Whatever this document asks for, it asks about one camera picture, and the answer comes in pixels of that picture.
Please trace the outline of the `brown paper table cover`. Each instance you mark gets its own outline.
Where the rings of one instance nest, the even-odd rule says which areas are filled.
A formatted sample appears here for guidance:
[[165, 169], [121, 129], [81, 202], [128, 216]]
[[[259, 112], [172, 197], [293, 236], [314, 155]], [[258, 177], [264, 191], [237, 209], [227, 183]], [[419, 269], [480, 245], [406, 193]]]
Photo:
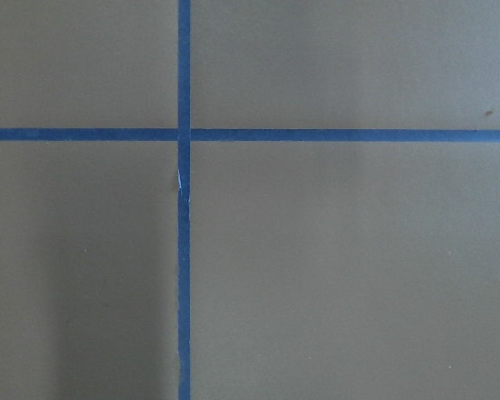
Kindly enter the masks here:
[[[192, 397], [500, 399], [500, 1], [194, 1]], [[0, 1], [0, 399], [174, 399], [178, 3]], [[384, 142], [365, 142], [388, 129]]]

